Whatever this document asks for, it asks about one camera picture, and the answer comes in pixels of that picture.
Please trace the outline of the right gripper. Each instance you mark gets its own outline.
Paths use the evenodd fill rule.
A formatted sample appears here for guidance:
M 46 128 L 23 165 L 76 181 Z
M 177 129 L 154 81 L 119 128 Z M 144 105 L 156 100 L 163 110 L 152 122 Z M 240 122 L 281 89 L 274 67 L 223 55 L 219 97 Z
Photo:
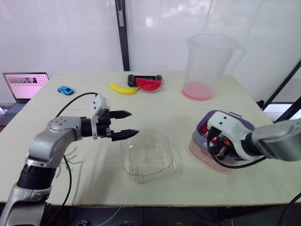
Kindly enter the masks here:
M 217 128 L 211 127 L 207 136 L 207 149 L 210 155 L 220 161 L 234 159 L 236 154 L 230 139 Z

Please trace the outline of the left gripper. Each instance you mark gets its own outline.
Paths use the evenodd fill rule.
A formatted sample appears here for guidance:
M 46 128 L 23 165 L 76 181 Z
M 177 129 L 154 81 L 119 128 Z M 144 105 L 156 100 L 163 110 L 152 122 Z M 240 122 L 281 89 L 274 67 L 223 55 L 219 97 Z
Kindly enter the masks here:
M 120 132 L 115 133 L 111 131 L 111 118 L 113 119 L 123 119 L 131 116 L 132 114 L 128 111 L 119 110 L 119 111 L 105 111 L 101 116 L 98 117 L 96 121 L 96 132 L 97 136 L 101 138 L 111 138 L 112 141 L 126 140 L 135 136 L 139 133 L 135 129 L 126 129 L 121 130 Z

